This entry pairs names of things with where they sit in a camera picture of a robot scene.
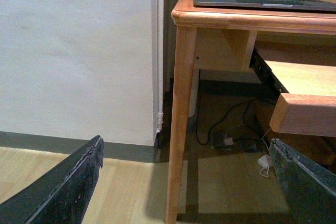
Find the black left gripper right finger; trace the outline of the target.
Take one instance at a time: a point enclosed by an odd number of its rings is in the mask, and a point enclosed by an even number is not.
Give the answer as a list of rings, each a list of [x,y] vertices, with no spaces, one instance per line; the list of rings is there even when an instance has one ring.
[[[269,154],[296,223],[335,223],[335,174],[279,139]]]

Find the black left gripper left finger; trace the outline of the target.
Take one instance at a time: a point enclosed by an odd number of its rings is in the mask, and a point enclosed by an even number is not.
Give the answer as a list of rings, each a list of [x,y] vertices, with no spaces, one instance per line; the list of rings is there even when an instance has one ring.
[[[99,135],[1,203],[1,223],[82,223],[103,166]]]

